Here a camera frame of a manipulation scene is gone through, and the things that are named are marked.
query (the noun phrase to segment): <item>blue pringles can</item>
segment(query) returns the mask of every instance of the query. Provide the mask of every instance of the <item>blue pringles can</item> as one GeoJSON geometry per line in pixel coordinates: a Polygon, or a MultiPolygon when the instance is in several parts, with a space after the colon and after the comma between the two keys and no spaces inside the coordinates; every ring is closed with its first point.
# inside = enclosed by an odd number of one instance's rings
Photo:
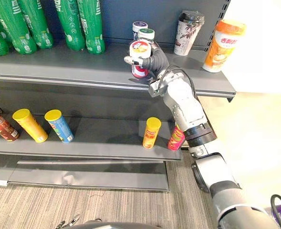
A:
{"type": "Polygon", "coordinates": [[[51,110],[45,114],[45,119],[49,122],[58,137],[64,143],[69,143],[73,140],[73,134],[67,125],[61,111],[51,110]]]}

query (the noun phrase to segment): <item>red pringles can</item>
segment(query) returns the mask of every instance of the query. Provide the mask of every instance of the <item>red pringles can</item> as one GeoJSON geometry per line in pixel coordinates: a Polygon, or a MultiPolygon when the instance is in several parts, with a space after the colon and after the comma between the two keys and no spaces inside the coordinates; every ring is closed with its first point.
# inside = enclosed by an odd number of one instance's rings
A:
{"type": "Polygon", "coordinates": [[[15,141],[20,134],[0,115],[0,135],[9,142],[15,141]]]}
{"type": "Polygon", "coordinates": [[[176,125],[168,142],[168,149],[178,150],[185,140],[184,132],[176,125]]]}

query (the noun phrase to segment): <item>gray carpet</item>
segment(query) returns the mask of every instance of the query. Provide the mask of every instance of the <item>gray carpet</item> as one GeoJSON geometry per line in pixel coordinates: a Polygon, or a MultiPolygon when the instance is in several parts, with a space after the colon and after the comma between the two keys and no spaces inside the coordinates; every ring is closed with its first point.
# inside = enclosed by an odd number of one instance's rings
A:
{"type": "Polygon", "coordinates": [[[103,221],[138,222],[164,229],[216,228],[209,195],[196,185],[184,153],[167,162],[170,192],[93,190],[9,185],[0,187],[0,229],[54,229],[80,214],[77,224],[103,221]]]}

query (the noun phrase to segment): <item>metal shelving unit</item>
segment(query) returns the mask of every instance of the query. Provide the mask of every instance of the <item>metal shelving unit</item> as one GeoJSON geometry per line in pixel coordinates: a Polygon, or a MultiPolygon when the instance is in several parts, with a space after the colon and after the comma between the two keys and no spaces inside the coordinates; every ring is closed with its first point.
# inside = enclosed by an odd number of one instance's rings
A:
{"type": "Polygon", "coordinates": [[[82,188],[168,191],[166,165],[162,161],[105,164],[65,158],[44,165],[45,157],[0,155],[0,186],[9,184],[52,185],[82,188]],[[33,164],[22,164],[27,159],[33,164]]]}
{"type": "Polygon", "coordinates": [[[41,0],[49,29],[56,42],[50,50],[32,55],[11,52],[0,57],[0,112],[11,114],[29,108],[49,133],[42,144],[35,143],[24,131],[15,142],[0,137],[0,185],[23,183],[77,187],[168,190],[164,161],[180,160],[181,151],[169,151],[167,142],[174,126],[172,114],[163,98],[148,94],[150,77],[136,79],[123,58],[132,41],[131,25],[146,21],[155,29],[171,64],[176,64],[193,79],[196,92],[203,96],[231,100],[235,89],[222,72],[201,69],[213,39],[216,23],[222,19],[230,0],[102,1],[102,20],[106,52],[91,55],[84,50],[69,50],[57,17],[53,0],[41,0]],[[198,10],[205,15],[202,26],[187,57],[173,54],[177,19],[182,10],[198,10]],[[59,109],[75,133],[75,140],[62,144],[41,115],[59,109]],[[156,145],[142,147],[145,120],[151,116],[163,121],[156,145]],[[65,165],[22,165],[20,160],[57,160],[65,165]],[[137,160],[139,164],[68,165],[74,160],[137,160]]]}
{"type": "MultiPolygon", "coordinates": [[[[50,50],[32,55],[0,57],[0,81],[73,85],[95,88],[147,91],[148,79],[137,80],[123,61],[128,45],[110,43],[103,55],[86,50],[69,50],[64,41],[50,50]]],[[[177,56],[165,48],[171,64],[184,68],[192,77],[198,95],[233,98],[235,89],[222,72],[209,73],[201,68],[206,53],[192,50],[188,57],[177,56]]]]}

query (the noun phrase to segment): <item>floor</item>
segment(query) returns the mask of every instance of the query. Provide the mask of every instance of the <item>floor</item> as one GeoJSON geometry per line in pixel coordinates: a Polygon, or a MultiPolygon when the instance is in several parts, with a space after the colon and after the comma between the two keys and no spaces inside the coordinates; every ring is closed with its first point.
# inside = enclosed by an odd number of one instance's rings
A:
{"type": "Polygon", "coordinates": [[[87,190],[9,185],[0,187],[0,229],[54,229],[80,214],[79,223],[103,221],[147,223],[165,229],[212,229],[211,199],[201,192],[186,152],[167,163],[170,192],[87,190]]]}
{"type": "MultiPolygon", "coordinates": [[[[200,98],[242,186],[260,192],[261,204],[281,194],[281,95],[238,93],[200,98]]],[[[80,214],[79,223],[140,222],[165,229],[216,228],[210,197],[200,192],[193,159],[168,162],[169,193],[10,185],[0,187],[0,229],[53,229],[80,214]]]]}

